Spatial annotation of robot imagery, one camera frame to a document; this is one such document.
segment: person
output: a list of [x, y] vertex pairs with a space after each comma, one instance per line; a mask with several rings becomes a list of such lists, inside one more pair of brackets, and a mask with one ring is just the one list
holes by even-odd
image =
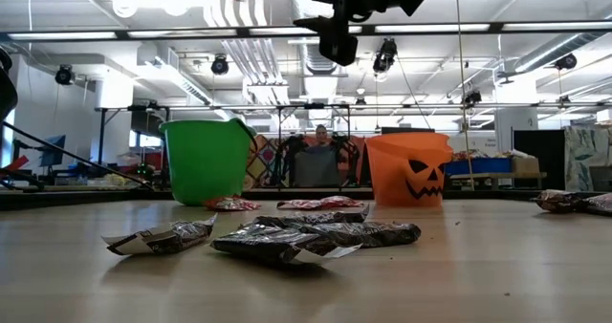
[[315, 133], [317, 137], [317, 145], [324, 146], [329, 143], [329, 141], [327, 140], [327, 128], [325, 128], [325, 126], [323, 125], [317, 126]]

